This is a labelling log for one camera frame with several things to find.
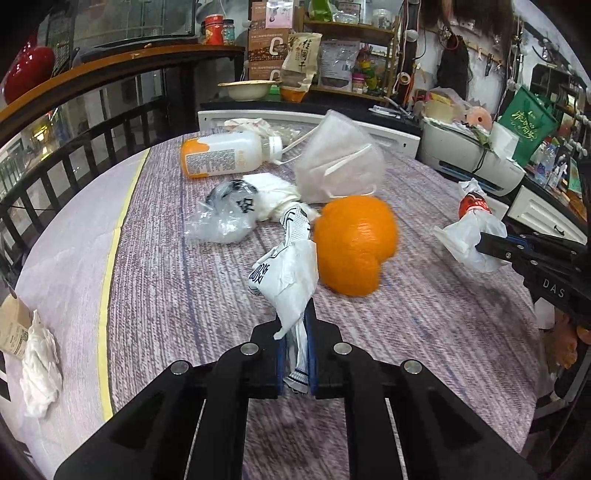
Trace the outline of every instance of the white face mask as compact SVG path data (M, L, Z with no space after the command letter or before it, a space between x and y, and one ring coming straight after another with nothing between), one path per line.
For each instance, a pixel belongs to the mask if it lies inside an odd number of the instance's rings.
M328 203L350 195L372 195L384 180L384 153L351 119L329 111L294 165L302 200Z

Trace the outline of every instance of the plastic bottle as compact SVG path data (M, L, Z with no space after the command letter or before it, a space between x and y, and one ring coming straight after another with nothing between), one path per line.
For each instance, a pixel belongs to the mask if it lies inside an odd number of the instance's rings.
M548 183L546 184L551 189L555 189L558 186L558 181L560 180L560 167L556 166L552 172L550 172L550 176L548 177Z
M544 186L548 182L548 176L554 168L556 159L556 147L548 145L543 153L537 158L537 164L534 171L534 180L536 183Z
M261 138L253 132L230 132L185 140L181 166L190 179L246 173L264 161L280 160L281 137Z

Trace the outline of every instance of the white drawer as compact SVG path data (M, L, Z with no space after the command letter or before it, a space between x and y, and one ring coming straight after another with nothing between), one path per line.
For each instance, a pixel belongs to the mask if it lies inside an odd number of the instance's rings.
M507 216L536 232L567 238L583 245L587 243L587 236L573 222L523 185Z

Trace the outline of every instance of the table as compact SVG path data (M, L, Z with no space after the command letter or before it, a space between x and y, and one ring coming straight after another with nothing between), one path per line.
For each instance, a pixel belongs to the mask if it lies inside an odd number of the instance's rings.
M223 177L183 177L181 141L134 155L83 189L23 268L16 291L55 334L64 390L45 419L29 419L20 363L7 359L7 374L21 433L48 478L170 363L214 361L275 316L246 280L282 240L282 227L262 223L237 245L187 241L186 216ZM457 186L382 146L388 168L379 196L398 216L400 250L368 297L319 285L318 318L378 360L419 359L519 451L540 368L528 291L509 267L483 275L459 265L432 234L456 221ZM261 170L294 181L288 166ZM244 478L348 478L345 435L339 400L253 400Z

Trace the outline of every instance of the cardboard box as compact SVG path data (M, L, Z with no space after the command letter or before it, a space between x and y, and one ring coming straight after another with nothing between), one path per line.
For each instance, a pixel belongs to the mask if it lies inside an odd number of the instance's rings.
M251 8L250 30L264 30L267 2L253 2Z
M248 63L249 80L279 80L279 71L283 60L250 61Z
M288 28L267 28L248 32L248 61L284 60L287 57Z
M21 299L9 294L0 307L0 351L22 359L32 322L32 311Z

